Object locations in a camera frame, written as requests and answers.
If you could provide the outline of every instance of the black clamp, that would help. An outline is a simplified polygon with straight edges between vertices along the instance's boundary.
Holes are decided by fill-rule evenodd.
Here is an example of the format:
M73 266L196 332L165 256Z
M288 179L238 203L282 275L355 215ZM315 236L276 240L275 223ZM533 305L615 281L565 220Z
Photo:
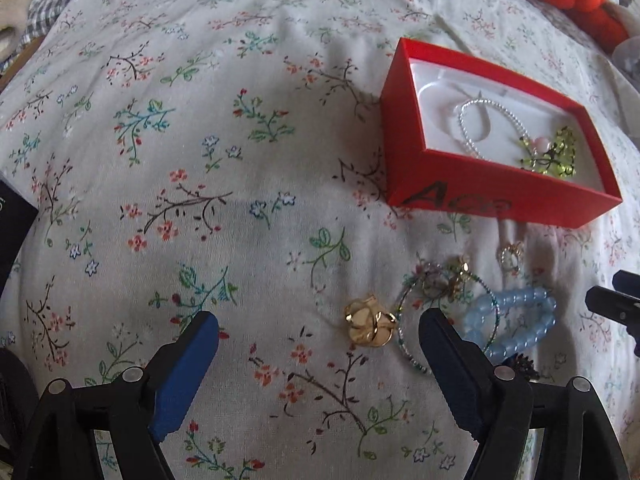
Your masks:
M218 349L218 321L200 312L145 368L110 384L51 381L40 398L13 480L104 480L94 430L111 433L124 480L174 480L159 444L177 431Z
M438 308L418 327L420 346L461 430L479 442L465 480L513 480L529 430L544 428L535 480L628 480L620 445L584 377L566 386L529 383L494 367Z

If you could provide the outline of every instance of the bed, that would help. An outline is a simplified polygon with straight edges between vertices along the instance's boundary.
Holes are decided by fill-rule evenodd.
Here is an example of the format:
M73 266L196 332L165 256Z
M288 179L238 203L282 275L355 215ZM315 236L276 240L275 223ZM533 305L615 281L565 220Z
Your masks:
M401 36L584 104L624 203L578 230L390 208L378 104ZM459 479L476 445L434 379L395 344L351 347L343 307L392 306L425 262L466 254L495 290L553 290L558 323L530 356L543 381L593 382L640 478L634 342L584 304L640 270L638 109L589 38L527 0L71 0L0 94L0 170L40 209L0 344L40 391L101 384L210 310L220 349L162 444L176 478ZM516 241L522 270L504 276L497 250Z

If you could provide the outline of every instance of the charm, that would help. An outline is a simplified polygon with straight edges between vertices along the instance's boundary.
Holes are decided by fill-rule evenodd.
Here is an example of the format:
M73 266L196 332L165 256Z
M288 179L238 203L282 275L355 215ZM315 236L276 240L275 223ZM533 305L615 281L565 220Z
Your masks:
M372 295L366 300L351 301L344 308L349 323L349 338L359 346L384 346L398 325L396 316L387 312Z
M568 126L556 131L552 142L546 137L532 141L528 137L520 137L520 142L531 153L530 158L520 160L529 166L531 171L540 174L552 174L558 178L566 178L575 174L575 137Z
M524 254L522 242L507 244L498 249L498 261L505 274L518 274L520 272L520 258Z

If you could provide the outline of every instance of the ring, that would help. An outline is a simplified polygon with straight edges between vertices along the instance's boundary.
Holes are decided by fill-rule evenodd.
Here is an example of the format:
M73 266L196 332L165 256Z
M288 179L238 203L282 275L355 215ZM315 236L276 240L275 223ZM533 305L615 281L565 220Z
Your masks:
M498 250L500 268L506 274L520 272L520 258L522 257L522 242L507 244Z
M396 316L387 312L372 295L366 300L351 301L344 308L349 323L349 338L359 346L384 346L394 335L398 325Z

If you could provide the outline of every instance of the red box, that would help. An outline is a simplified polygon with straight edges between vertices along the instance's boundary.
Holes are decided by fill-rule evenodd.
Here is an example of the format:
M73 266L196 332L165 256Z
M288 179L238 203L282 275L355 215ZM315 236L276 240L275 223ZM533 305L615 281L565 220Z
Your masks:
M526 92L573 116L582 129L604 192L505 164L429 149L411 59L481 76ZM381 102L386 199L391 206L578 228L622 203L609 159L585 108L527 77L460 52L402 38Z

